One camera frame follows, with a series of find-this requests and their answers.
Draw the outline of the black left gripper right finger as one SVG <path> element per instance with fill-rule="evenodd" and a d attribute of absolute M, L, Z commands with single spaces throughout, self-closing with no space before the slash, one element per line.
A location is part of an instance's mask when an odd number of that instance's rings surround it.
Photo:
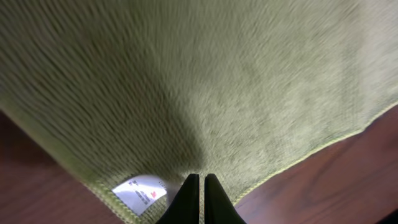
<path fill-rule="evenodd" d="M 205 177 L 205 224 L 246 224 L 214 174 Z"/>

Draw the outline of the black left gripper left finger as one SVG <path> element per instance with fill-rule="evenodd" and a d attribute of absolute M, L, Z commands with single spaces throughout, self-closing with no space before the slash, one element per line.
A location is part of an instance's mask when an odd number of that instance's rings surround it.
<path fill-rule="evenodd" d="M 198 224 L 200 211 L 199 183 L 199 175 L 190 174 L 156 224 Z"/>

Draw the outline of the light green microfiber cloth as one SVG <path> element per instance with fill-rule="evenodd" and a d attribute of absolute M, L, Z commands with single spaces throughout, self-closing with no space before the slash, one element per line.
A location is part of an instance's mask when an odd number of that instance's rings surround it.
<path fill-rule="evenodd" d="M 238 202 L 396 104 L 396 1 L 1 2 L 1 110 L 126 223 L 131 177 Z"/>

